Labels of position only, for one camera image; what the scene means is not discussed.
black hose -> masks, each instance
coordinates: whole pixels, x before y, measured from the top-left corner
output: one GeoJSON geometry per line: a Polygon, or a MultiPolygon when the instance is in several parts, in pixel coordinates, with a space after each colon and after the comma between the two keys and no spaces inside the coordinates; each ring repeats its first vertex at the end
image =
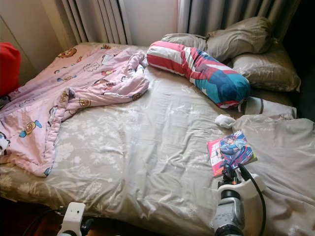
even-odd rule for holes
{"type": "Polygon", "coordinates": [[[254,184],[254,186],[255,186],[258,194],[259,194],[259,197],[261,200],[261,205],[262,205],[262,222],[261,222],[261,228],[260,228],[259,236],[262,236],[262,234],[264,233],[265,226],[266,226],[266,203],[265,203],[264,197],[263,197],[256,181],[254,180],[252,175],[249,173],[249,171],[244,167],[244,165],[240,163],[240,164],[238,164],[238,167],[240,168],[241,175],[242,175],[243,179],[245,181],[250,179],[252,181],[252,183],[254,184]]]}

duvet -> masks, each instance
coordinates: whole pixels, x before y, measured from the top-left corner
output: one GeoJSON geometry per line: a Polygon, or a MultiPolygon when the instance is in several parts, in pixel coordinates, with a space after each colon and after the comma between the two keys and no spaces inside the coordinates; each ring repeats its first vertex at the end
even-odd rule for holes
{"type": "Polygon", "coordinates": [[[138,99],[149,81],[133,49],[78,45],[23,87],[0,110],[0,163],[13,163],[36,176],[49,175],[60,123],[83,108],[138,99]]]}

gray curtain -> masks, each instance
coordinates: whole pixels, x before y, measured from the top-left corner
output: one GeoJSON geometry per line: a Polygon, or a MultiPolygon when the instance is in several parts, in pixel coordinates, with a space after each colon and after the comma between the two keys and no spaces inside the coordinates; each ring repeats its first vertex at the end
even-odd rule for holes
{"type": "Polygon", "coordinates": [[[181,0],[179,32],[205,35],[225,29],[238,21],[264,16],[269,19],[274,36],[282,40],[301,0],[181,0]]]}
{"type": "Polygon", "coordinates": [[[127,43],[116,0],[62,1],[77,43],[127,43]]]}

black cable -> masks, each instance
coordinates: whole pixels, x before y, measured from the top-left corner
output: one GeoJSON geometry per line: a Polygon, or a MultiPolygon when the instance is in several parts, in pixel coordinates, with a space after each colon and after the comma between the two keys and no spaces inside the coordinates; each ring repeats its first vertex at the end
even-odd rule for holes
{"type": "Polygon", "coordinates": [[[266,226],[266,203],[265,203],[264,197],[263,197],[256,181],[254,180],[252,175],[249,173],[249,171],[244,167],[244,165],[239,163],[238,167],[240,168],[241,175],[242,175],[243,179],[247,180],[250,178],[252,183],[254,184],[259,196],[260,196],[261,205],[262,205],[262,222],[261,222],[261,228],[260,228],[259,236],[262,236],[262,234],[264,233],[265,226],[266,226]]]}
{"type": "Polygon", "coordinates": [[[43,217],[45,214],[51,212],[51,211],[58,211],[58,210],[55,210],[55,209],[50,209],[50,210],[46,210],[44,211],[43,213],[41,213],[39,216],[37,216],[33,222],[30,223],[30,225],[26,228],[26,230],[24,231],[23,235],[22,236],[26,236],[27,232],[30,230],[30,228],[33,226],[33,224],[35,224],[41,217],[43,217]]]}

wooden floor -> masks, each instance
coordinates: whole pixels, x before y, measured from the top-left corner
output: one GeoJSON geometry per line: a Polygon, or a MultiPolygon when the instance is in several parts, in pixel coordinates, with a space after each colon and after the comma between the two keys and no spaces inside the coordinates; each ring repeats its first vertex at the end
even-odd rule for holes
{"type": "MultiPolygon", "coordinates": [[[[0,198],[0,235],[22,236],[28,225],[48,209],[38,204],[15,203],[0,198]]],[[[62,220],[62,216],[50,212],[31,228],[27,236],[56,236],[62,220]]],[[[161,236],[117,220],[94,220],[88,236],[161,236]]]]}

